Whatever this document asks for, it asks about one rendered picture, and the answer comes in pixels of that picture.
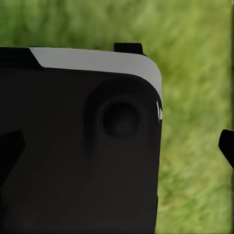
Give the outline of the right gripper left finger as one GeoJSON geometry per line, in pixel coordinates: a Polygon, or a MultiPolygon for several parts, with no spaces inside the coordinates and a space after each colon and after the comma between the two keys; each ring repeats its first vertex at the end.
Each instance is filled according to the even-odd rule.
{"type": "Polygon", "coordinates": [[[0,188],[25,149],[21,130],[0,135],[0,188]]]}

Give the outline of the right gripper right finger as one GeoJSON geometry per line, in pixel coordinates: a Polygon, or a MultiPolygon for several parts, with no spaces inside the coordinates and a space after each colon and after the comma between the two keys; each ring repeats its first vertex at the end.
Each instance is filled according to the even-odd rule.
{"type": "Polygon", "coordinates": [[[234,132],[224,129],[218,146],[234,169],[234,132]]]}

